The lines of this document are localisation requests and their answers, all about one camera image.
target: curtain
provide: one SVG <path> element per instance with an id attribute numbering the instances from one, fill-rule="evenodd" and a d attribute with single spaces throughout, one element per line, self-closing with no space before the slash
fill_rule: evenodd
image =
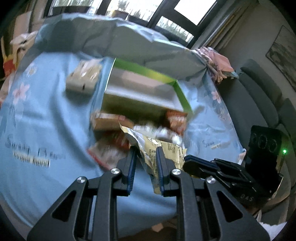
<path id="1" fill-rule="evenodd" d="M 235 35 L 244 20 L 259 4 L 257 0 L 229 0 L 211 21 L 192 49 L 212 47 L 219 52 Z"/>

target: gray sofa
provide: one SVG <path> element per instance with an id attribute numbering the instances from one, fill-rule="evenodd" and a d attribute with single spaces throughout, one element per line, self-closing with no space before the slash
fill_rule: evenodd
<path id="1" fill-rule="evenodd" d="M 238 137 L 248 150 L 253 125 L 278 128 L 289 136 L 288 152 L 281 169 L 284 175 L 277 195 L 262 209 L 261 222 L 280 224 L 296 208 L 296 111 L 272 78 L 252 59 L 241 68 L 239 79 L 224 80 L 218 90 Z"/>

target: window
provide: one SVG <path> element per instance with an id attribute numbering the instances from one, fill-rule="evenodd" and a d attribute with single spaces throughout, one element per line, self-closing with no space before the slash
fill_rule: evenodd
<path id="1" fill-rule="evenodd" d="M 112 0 L 106 15 L 112 15 L 115 10 L 119 10 L 149 21 L 161 2 L 162 0 Z"/>
<path id="2" fill-rule="evenodd" d="M 94 15 L 102 0 L 53 0 L 48 16 L 62 12 L 82 12 Z"/>
<path id="3" fill-rule="evenodd" d="M 198 25 L 216 0 L 180 0 L 175 10 Z"/>
<path id="4" fill-rule="evenodd" d="M 119 17 L 191 48 L 226 0 L 48 0 L 44 17 L 80 12 Z"/>
<path id="5" fill-rule="evenodd" d="M 169 31 L 186 42 L 189 42 L 193 38 L 191 33 L 165 17 L 161 17 L 156 26 Z"/>

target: bed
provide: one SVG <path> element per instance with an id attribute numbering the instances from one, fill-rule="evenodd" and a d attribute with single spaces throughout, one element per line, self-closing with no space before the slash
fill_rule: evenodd
<path id="1" fill-rule="evenodd" d="M 91 58 L 103 58 L 95 93 L 87 97 L 66 92 L 67 76 L 80 60 Z M 22 223 L 15 226 L 23 237 L 77 177 L 91 179 L 104 173 L 87 154 L 95 143 L 89 117 L 101 107 L 114 58 L 179 80 L 194 112 L 184 137 L 187 154 L 238 162 L 243 147 L 206 66 L 194 52 L 119 18 L 81 14 L 47 18 L 0 110 L 0 204 L 8 217 L 14 215 Z M 175 214 L 175 198 L 154 194 L 149 175 L 137 163 L 131 195 L 118 198 L 119 236 L 135 234 Z"/>

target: wall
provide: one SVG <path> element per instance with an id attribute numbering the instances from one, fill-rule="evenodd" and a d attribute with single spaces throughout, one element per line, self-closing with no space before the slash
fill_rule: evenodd
<path id="1" fill-rule="evenodd" d="M 269 1 L 260 0 L 251 15 L 220 53 L 228 57 L 233 68 L 239 72 L 247 59 L 254 59 L 277 83 L 284 98 L 289 98 L 296 108 L 296 92 L 284 75 L 266 58 L 282 25 L 291 27 L 280 11 Z"/>
<path id="2" fill-rule="evenodd" d="M 30 26 L 30 30 L 32 32 L 38 31 L 44 22 L 43 14 L 44 14 L 46 3 L 47 3 L 47 0 L 37 0 L 36 2 L 36 5 L 32 13 L 32 22 Z"/>

